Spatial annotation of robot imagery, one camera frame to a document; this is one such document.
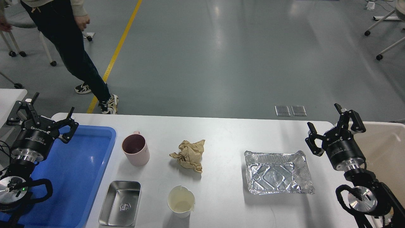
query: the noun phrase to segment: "crumpled brown paper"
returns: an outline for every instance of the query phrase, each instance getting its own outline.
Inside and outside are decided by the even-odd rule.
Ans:
[[[202,173],[203,167],[200,162],[204,152],[204,143],[204,139],[196,143],[190,143],[184,140],[179,145],[180,153],[171,153],[169,156],[177,158],[177,162],[184,168],[193,169],[196,172]]]

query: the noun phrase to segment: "chair wheel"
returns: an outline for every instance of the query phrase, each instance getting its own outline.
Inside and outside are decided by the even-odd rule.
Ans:
[[[23,88],[23,85],[21,85],[20,83],[15,83],[15,84],[14,84],[14,88],[16,88],[16,89],[22,89],[22,88]]]

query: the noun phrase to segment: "sweatshirt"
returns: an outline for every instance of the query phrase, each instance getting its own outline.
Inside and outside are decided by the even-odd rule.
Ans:
[[[30,7],[39,7],[43,6],[52,0],[23,0]],[[77,16],[86,16],[87,12],[83,8],[84,0],[70,0],[70,4],[72,5],[73,15]],[[4,16],[4,0],[0,0],[0,16]]]

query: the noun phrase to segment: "white table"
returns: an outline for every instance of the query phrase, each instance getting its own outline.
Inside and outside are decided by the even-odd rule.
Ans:
[[[15,101],[24,99],[25,89],[0,89],[0,127],[7,121]]]
[[[235,228],[297,227],[357,228],[354,218],[338,204],[335,189],[351,185],[343,172],[333,170],[326,155],[314,156],[304,139],[306,121],[73,114],[81,125],[109,126],[117,139],[95,198],[86,228],[98,223],[109,184],[115,180],[142,185],[136,228]],[[66,113],[55,114],[61,120]],[[332,127],[313,121],[318,132]],[[124,138],[139,130],[151,153],[148,164],[132,166],[121,149]],[[183,140],[205,139],[203,173],[182,168],[169,153],[178,152]],[[246,151],[266,153],[305,152],[315,195],[271,194],[256,196],[247,190]],[[194,212],[179,219],[167,207],[167,195],[177,185],[186,186],[196,198]]]

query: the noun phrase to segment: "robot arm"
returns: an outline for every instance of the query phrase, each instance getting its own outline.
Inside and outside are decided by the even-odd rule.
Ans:
[[[6,173],[0,178],[1,212],[12,212],[22,204],[43,202],[52,196],[53,188],[50,180],[33,181],[30,178],[31,174],[39,162],[47,159],[55,140],[59,138],[62,142],[68,143],[79,126],[71,118],[74,108],[70,110],[66,119],[58,122],[39,116],[34,109],[38,95],[39,93],[36,93],[31,100],[16,101],[6,122],[7,125],[20,125],[21,131],[10,148],[14,158]],[[59,129],[64,126],[69,126],[70,131],[61,134]],[[31,199],[32,194],[27,194],[28,190],[39,185],[45,185],[47,194],[41,198]]]
[[[365,168],[366,158],[354,140],[355,133],[362,133],[366,128],[360,115],[353,110],[342,109],[339,104],[335,104],[340,118],[336,126],[319,135],[314,125],[308,122],[309,136],[305,139],[311,152],[317,156],[322,156],[326,152],[332,167],[338,171],[344,171],[347,181],[353,183],[355,187],[341,185],[336,189],[336,196],[339,203],[347,212],[356,219],[359,228],[371,228],[365,215],[384,216],[391,209],[394,216],[385,228],[399,228],[405,224],[405,210],[387,185],[379,182],[375,174]],[[349,121],[353,125],[349,130]],[[315,139],[322,141],[322,147],[318,147]],[[341,196],[342,191],[349,191],[349,204],[347,207]]]

